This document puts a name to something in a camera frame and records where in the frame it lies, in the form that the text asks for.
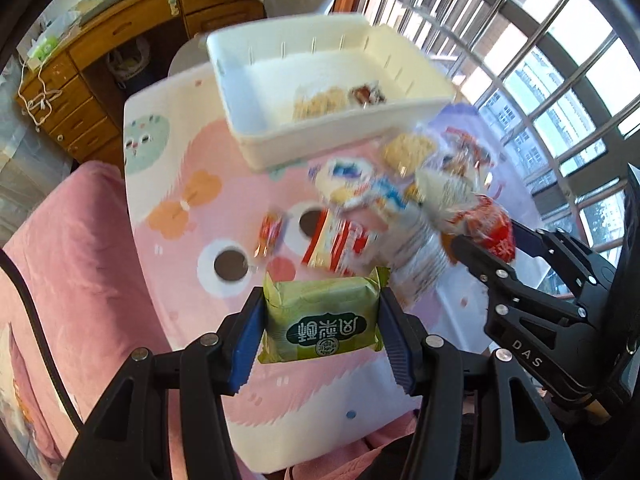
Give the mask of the dark red candy in bin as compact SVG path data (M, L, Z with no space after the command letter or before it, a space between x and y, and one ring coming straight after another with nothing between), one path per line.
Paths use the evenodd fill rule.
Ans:
M362 108L386 102L386 96L377 81L367 82L361 86L351 88L348 96L354 104Z

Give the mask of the cartoon monster table cloth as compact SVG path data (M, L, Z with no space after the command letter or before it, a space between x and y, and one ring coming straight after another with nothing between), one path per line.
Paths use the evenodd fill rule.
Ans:
M129 218L153 306L172 348L216 330L253 288L316 280L304 266L322 201L309 162L268 172L248 168L231 135L209 65L145 88L124 107ZM285 214L276 249L254 251L262 217ZM370 349L333 358L344 372Z

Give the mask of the wooden desk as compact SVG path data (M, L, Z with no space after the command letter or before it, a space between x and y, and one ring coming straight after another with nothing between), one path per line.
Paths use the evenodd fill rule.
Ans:
M137 38L150 46L147 84L166 77L178 50L218 28L259 20L257 0L122 0L77 25L41 70L28 70L15 99L32 104L37 129L76 162L122 164L122 125L129 90L117 82L107 55Z

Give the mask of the white label snack packet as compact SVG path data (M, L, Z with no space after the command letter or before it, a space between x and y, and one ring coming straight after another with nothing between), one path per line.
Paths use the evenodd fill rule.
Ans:
M461 222L480 203L467 180L431 168L416 172L416 188L423 211L447 234L463 233Z

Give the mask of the green pastry packet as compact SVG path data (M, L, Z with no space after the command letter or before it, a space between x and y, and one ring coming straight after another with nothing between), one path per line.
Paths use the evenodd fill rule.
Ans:
M321 281L276 282L267 275L264 292L267 322L262 336L262 364L336 356L383 349L378 302L390 270L377 266L367 276Z

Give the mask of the metal window grille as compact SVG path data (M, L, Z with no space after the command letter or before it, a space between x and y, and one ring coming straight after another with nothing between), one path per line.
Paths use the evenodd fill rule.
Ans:
M617 262L639 160L639 53L591 0L336 0L396 29L495 133L544 225Z

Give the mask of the red packet snack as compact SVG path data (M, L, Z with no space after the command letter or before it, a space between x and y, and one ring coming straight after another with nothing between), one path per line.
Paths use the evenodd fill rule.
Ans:
M474 196L474 204L465 211L465 231L476 244L510 263L515 259L516 245L508 213L490 197Z

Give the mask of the red white wafer packet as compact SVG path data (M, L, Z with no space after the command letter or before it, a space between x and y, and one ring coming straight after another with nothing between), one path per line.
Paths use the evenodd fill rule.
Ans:
M378 233L325 209L302 263L336 275L355 276L370 268L377 244Z

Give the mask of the clear rice cracker packet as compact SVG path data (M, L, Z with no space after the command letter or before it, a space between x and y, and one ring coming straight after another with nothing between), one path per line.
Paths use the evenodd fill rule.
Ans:
M382 151L385 165L399 177L409 177L437 151L437 143L430 136L401 133L386 143Z

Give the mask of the white plastic bin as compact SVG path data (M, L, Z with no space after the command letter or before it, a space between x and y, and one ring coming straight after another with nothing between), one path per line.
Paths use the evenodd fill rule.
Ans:
M388 132L409 131L454 100L452 83L408 38L361 14L267 18L212 32L206 47L227 124L262 171ZM377 81L384 104L294 120L294 101Z

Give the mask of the oat cracker packet in bin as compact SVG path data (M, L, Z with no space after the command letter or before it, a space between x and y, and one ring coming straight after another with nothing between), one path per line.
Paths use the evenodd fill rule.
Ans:
M340 87L330 87L316 93L299 93L294 101L293 119L304 120L347 110L349 98Z

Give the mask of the blue snack packet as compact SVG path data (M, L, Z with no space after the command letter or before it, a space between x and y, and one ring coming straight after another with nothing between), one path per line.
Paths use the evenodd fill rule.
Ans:
M386 177L374 178L370 186L370 206L387 222L404 216L409 204Z

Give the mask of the small red orange twist snack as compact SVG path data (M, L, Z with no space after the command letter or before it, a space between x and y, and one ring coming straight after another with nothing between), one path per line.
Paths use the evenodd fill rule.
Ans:
M262 217L254 251L256 258L267 258L273 253L278 244L284 222L285 214L278 210L270 210Z

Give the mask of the blueberry bread packet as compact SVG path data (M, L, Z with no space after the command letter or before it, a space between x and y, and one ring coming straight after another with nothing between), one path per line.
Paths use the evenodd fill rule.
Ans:
M375 169L363 158L329 159L312 177L321 197L338 209L360 207L371 189Z

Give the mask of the large clear label packet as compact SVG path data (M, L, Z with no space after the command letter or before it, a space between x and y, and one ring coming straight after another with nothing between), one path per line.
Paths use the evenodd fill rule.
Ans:
M417 302L449 266L439 232L415 204L390 222L380 256L390 268L390 288L403 304Z

